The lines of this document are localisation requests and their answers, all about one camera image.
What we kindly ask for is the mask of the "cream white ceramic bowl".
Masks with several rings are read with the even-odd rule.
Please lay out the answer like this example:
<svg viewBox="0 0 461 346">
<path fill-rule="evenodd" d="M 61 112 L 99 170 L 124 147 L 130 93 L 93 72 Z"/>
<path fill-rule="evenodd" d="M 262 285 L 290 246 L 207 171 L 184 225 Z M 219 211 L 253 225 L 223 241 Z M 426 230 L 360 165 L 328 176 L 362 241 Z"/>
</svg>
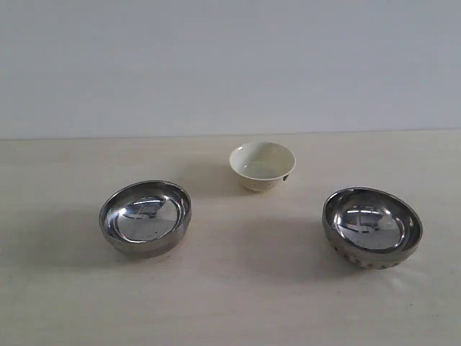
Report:
<svg viewBox="0 0 461 346">
<path fill-rule="evenodd" d="M 266 192 L 281 185 L 297 162 L 285 146 L 264 141 L 241 144 L 230 153 L 228 161 L 238 183 L 252 192 Z"/>
</svg>

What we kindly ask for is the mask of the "dimpled stainless steel bowl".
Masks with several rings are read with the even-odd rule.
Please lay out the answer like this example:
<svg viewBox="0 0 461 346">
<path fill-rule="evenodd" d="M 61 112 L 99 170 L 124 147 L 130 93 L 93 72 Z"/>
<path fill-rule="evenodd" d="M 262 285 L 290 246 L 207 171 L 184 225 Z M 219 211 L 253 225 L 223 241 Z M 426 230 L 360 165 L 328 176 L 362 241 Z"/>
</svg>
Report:
<svg viewBox="0 0 461 346">
<path fill-rule="evenodd" d="M 415 210 L 382 190 L 348 187 L 323 204 L 322 226 L 331 247 L 366 270 L 386 270 L 418 248 L 424 228 Z"/>
</svg>

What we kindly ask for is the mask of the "smooth stainless steel bowl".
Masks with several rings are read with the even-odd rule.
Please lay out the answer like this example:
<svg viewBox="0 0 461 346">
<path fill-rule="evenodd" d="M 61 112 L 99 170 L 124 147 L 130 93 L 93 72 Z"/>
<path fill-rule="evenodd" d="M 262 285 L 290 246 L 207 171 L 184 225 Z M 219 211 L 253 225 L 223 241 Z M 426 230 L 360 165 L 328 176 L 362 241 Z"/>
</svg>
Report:
<svg viewBox="0 0 461 346">
<path fill-rule="evenodd" d="M 157 257 L 183 239 L 192 218 L 188 192 L 173 182 L 136 182 L 107 199 L 99 212 L 104 238 L 134 258 Z"/>
</svg>

